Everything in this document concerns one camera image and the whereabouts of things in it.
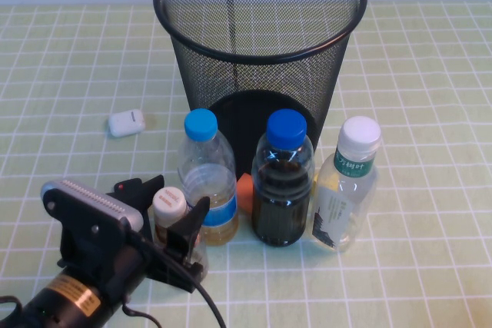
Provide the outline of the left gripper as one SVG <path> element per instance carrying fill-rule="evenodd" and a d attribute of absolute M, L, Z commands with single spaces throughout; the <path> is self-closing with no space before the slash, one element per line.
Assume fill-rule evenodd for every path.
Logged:
<path fill-rule="evenodd" d="M 194 292 L 208 266 L 202 225 L 210 198 L 202 197 L 193 207 L 186 204 L 184 216 L 168 228 L 161 246 L 153 239 L 148 209 L 165 186 L 164 176 L 133 181 L 133 206 L 144 219 L 140 231 L 114 222 L 100 224 L 98 232 L 91 229 L 93 222 L 63 225 L 58 265 L 102 293 L 130 293 L 144 278 Z"/>

